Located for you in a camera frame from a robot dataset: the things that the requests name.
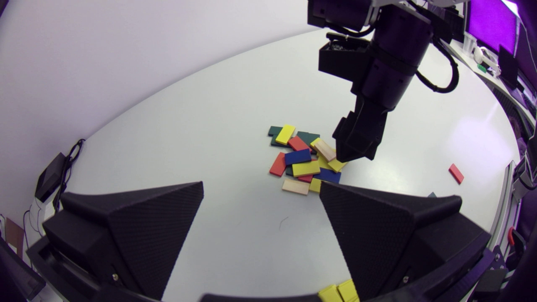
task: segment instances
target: white desk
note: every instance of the white desk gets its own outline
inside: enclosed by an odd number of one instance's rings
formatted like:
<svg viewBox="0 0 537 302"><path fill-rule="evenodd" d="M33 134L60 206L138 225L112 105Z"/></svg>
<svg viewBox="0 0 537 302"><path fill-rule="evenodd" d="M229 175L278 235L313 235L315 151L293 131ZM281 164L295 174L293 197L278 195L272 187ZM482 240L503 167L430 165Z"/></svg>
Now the white desk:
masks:
<svg viewBox="0 0 537 302"><path fill-rule="evenodd" d="M205 198L179 254L165 301L203 293L314 293L350 277L317 194L281 190L269 174L281 150L271 125L292 124L329 144L354 108L351 83L317 71L324 30L232 57L149 97L88 138L68 191L112 193L202 180ZM422 73L451 77L429 47ZM414 79L388 114L374 161L343 169L341 183L427 196L460 195L462 213L489 230L505 167L518 162L502 108L469 69L459 87L436 94ZM465 176L449 174L455 163Z"/></svg>
<svg viewBox="0 0 537 302"><path fill-rule="evenodd" d="M525 117L528 119L528 121L532 124L532 127L535 127L535 116L533 116L528 109L521 106L518 101L511 96L509 93L509 89L505 86L505 84L500 80L499 78L493 77L488 73L484 73L483 71L479 70L477 67L477 63L474 61L473 57L470 57L469 55L465 54L462 51L462 43L459 41L452 40L449 44L449 48L451 51L456 55L456 57L464 63L468 68L470 68L475 74L477 74L483 81L486 83L489 83L492 85L492 87L500 90L515 106L520 108L522 113L525 115Z"/></svg>

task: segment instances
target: black pyramid-shaped cover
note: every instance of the black pyramid-shaped cover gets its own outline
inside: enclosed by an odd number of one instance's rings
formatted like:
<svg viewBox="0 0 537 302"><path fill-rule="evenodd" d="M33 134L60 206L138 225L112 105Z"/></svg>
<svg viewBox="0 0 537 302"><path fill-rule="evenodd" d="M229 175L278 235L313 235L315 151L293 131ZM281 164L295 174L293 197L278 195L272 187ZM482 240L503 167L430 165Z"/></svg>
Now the black pyramid-shaped cover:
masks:
<svg viewBox="0 0 537 302"><path fill-rule="evenodd" d="M376 297L412 233L457 213L459 196L426 198L323 182L321 201L360 299Z"/></svg>
<svg viewBox="0 0 537 302"><path fill-rule="evenodd" d="M160 300L203 199L203 183L107 195L64 193L64 210L108 227L131 274Z"/></svg>

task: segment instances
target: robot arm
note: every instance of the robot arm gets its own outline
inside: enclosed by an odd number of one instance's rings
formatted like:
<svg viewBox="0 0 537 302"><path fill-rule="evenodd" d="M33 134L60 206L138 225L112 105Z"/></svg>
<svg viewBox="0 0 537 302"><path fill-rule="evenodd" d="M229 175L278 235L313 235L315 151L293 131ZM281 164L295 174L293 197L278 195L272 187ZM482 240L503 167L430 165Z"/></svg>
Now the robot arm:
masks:
<svg viewBox="0 0 537 302"><path fill-rule="evenodd" d="M442 5L448 1L429 2ZM340 120L332 135L340 161L374 158L387 114L414 74L438 92L456 87L457 65L440 42L449 43L451 31L431 12L411 5L414 9L395 0L309 0L308 24L339 32L327 35L330 42L320 50L319 70L352 81L351 92L357 96L354 112ZM371 41L360 39L373 31ZM446 88L434 86L417 71L430 42L452 65L452 82Z"/></svg>

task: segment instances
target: red block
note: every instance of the red block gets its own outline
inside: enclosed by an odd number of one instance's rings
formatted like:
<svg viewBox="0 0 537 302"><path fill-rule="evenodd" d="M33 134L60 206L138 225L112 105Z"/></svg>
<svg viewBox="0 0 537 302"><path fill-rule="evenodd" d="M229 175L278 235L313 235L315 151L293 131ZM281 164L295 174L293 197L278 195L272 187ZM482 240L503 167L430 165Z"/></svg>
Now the red block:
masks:
<svg viewBox="0 0 537 302"><path fill-rule="evenodd" d="M462 180L465 178L454 163L451 164L449 172L451 173L451 175L453 175L453 177L459 184L461 184Z"/></svg>
<svg viewBox="0 0 537 302"><path fill-rule="evenodd" d="M270 174L277 175L278 177L281 177L285 172L285 153L280 152L278 154L278 157L276 157L276 160L272 164L272 167L270 168Z"/></svg>
<svg viewBox="0 0 537 302"><path fill-rule="evenodd" d="M309 152L311 153L311 148L308 147L308 145L306 145L306 143L301 140L298 136L295 136L293 138L291 138L287 144L289 146L291 146L291 148L295 151L300 151L300 150L304 150L304 149L309 149Z"/></svg>
<svg viewBox="0 0 537 302"><path fill-rule="evenodd" d="M313 178L313 174L297 177L298 180L307 182L307 183L310 183L312 178Z"/></svg>

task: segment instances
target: pile of blocks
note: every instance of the pile of blocks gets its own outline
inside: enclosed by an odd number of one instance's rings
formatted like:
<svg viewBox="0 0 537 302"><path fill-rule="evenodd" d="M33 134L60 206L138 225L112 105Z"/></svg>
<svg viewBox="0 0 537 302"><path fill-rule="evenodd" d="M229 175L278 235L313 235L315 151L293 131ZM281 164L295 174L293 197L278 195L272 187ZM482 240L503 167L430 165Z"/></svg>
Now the pile of blocks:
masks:
<svg viewBox="0 0 537 302"><path fill-rule="evenodd" d="M280 152L269 171L278 177L285 172L296 178L285 179L282 189L307 195L309 191L321 192L321 181L339 183L341 169L347 163L336 159L336 150L319 134L298 131L293 136L294 132L295 127L290 125L271 126L268 131L268 135L272 136L271 146L293 150Z"/></svg>
<svg viewBox="0 0 537 302"><path fill-rule="evenodd" d="M338 286L330 285L321 290L318 295L323 302L360 302L352 279Z"/></svg>

